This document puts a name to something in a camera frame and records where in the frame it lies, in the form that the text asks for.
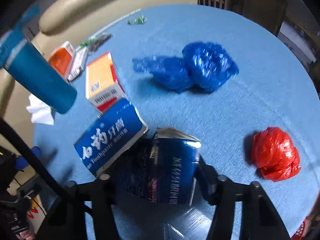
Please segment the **person's left hand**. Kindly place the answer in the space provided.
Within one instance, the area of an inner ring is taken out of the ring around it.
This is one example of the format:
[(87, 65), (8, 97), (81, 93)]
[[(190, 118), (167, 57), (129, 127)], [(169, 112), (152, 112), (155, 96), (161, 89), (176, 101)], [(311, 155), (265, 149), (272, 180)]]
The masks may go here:
[(20, 232), (19, 234), (16, 234), (16, 237), (18, 239), (23, 239), (23, 240), (34, 240), (35, 233), (32, 228), (29, 228), (27, 230)]

